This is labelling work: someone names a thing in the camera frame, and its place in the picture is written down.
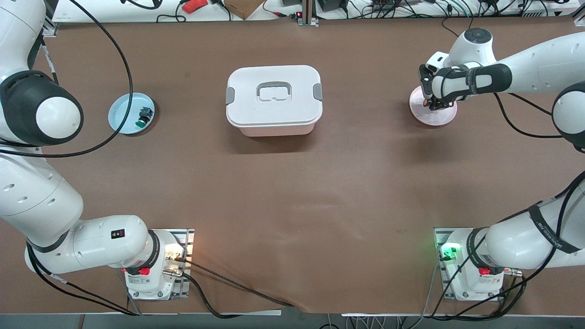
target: brown table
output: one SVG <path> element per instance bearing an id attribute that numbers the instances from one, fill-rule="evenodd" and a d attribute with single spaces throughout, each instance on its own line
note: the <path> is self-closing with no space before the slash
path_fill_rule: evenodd
<path id="1" fill-rule="evenodd" d="M 455 31 L 469 20 L 446 22 Z M 498 58 L 578 32 L 570 18 L 476 19 Z M 195 228 L 194 258 L 306 312 L 419 313 L 436 262 L 433 227 L 495 223 L 567 185 L 583 155 L 564 140 L 514 132 L 490 95 L 459 105 L 440 129 L 417 124 L 408 96 L 417 68 L 455 38 L 438 19 L 109 25 L 126 53 L 136 92 L 158 117 L 147 133 L 50 163 L 83 196 L 83 219 L 136 214 L 150 228 Z M 85 149 L 111 129 L 107 110 L 128 92 L 122 62 L 95 26 L 47 40 L 63 87 L 84 107 L 70 143 Z M 224 94 L 240 67 L 308 64 L 321 74 L 324 114 L 307 136 L 250 139 L 225 118 Z M 44 56 L 37 61 L 46 69 Z M 555 95 L 531 95 L 550 108 Z M 550 118 L 503 96 L 522 129 L 555 133 Z M 2 313 L 101 312 L 54 291 L 28 271 L 24 237 L 0 221 Z M 583 268 L 547 269 L 517 314 L 585 316 Z M 277 306 L 204 275 L 219 311 Z M 110 268 L 64 275 L 119 303 Z M 432 304 L 440 295 L 436 281 Z M 140 303 L 152 313 L 205 311 L 185 301 Z M 446 302 L 442 312 L 464 305 Z M 478 311 L 489 312 L 493 306 Z"/>

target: round plate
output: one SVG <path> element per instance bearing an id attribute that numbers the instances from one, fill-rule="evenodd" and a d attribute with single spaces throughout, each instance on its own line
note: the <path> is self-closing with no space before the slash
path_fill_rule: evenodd
<path id="1" fill-rule="evenodd" d="M 129 94 L 126 94 L 118 98 L 110 107 L 108 113 L 108 122 L 113 130 L 116 130 L 122 123 L 122 120 L 124 119 L 126 109 L 128 108 L 128 95 Z M 150 108 L 153 114 L 152 118 L 150 118 L 150 121 L 147 122 L 146 125 L 141 128 L 136 125 L 136 121 L 138 121 L 138 119 L 140 118 L 140 110 L 143 107 Z M 123 133 L 125 135 L 131 135 L 133 133 L 143 131 L 144 129 L 148 128 L 150 123 L 153 121 L 154 113 L 155 113 L 154 102 L 150 99 L 150 97 L 139 92 L 134 92 L 132 94 L 132 106 L 130 107 L 130 114 L 128 115 L 128 119 L 126 119 L 124 126 L 120 130 L 120 133 Z"/>
<path id="2" fill-rule="evenodd" d="M 424 101 L 425 97 L 422 95 L 422 88 L 421 86 L 418 86 L 410 94 L 410 111 L 417 120 L 425 125 L 446 125 L 450 123 L 457 114 L 457 102 L 454 102 L 452 107 L 431 111 L 428 107 L 422 105 Z"/>

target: blue plate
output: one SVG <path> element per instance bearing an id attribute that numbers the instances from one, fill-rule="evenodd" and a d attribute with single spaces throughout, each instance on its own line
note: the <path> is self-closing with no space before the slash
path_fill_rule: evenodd
<path id="1" fill-rule="evenodd" d="M 118 98 L 110 107 L 108 113 L 108 122 L 113 130 L 116 130 L 122 123 L 122 120 L 124 119 L 126 109 L 128 109 L 128 95 L 129 94 L 126 94 Z M 140 118 L 140 110 L 143 107 L 150 108 L 153 114 L 152 118 L 150 118 L 150 121 L 147 122 L 146 125 L 141 128 L 136 125 L 136 122 Z M 154 113 L 155 113 L 154 102 L 150 99 L 150 97 L 139 92 L 134 92 L 132 94 L 132 106 L 130 108 L 130 114 L 128 115 L 128 119 L 126 119 L 126 122 L 122 127 L 122 130 L 120 130 L 120 133 L 123 133 L 125 135 L 131 135 L 133 133 L 143 131 L 144 129 L 148 128 L 148 126 L 152 122 L 154 118 Z"/>

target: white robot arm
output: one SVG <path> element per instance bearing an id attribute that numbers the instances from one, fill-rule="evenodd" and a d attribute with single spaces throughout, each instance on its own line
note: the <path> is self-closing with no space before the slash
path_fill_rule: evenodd
<path id="1" fill-rule="evenodd" d="M 585 32 L 562 36 L 496 61 L 492 35 L 469 29 L 449 54 L 437 52 L 419 68 L 424 106 L 443 111 L 455 101 L 490 92 L 559 92 L 552 119 L 577 150 L 585 148 Z M 504 272 L 585 265 L 585 183 L 567 201 L 561 232 L 555 228 L 567 192 L 491 227 L 457 229 L 439 248 L 458 300 L 484 300 L 500 292 Z"/>
<path id="2" fill-rule="evenodd" d="M 28 67 L 45 12 L 43 0 L 0 0 L 0 150 L 40 153 L 83 124 L 77 100 Z M 124 268 L 134 296 L 169 299 L 174 278 L 163 269 L 176 268 L 170 259 L 184 252 L 175 237 L 134 215 L 80 220 L 82 211 L 81 196 L 45 159 L 0 153 L 0 217 L 26 236 L 44 268 Z M 26 251 L 25 259 L 33 269 Z"/>

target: metal connector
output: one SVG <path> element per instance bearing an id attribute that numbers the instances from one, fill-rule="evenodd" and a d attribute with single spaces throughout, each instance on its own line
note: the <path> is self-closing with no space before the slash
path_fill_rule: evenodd
<path id="1" fill-rule="evenodd" d="M 510 268 L 504 268 L 504 274 L 509 275 L 509 276 L 513 276 L 513 277 L 522 277 L 522 275 L 523 275 L 521 270 L 510 269 Z"/>
<path id="2" fill-rule="evenodd" d="M 182 277 L 183 276 L 183 270 L 176 269 L 176 268 L 164 268 L 163 269 L 163 274 L 169 275 L 169 276 Z"/>

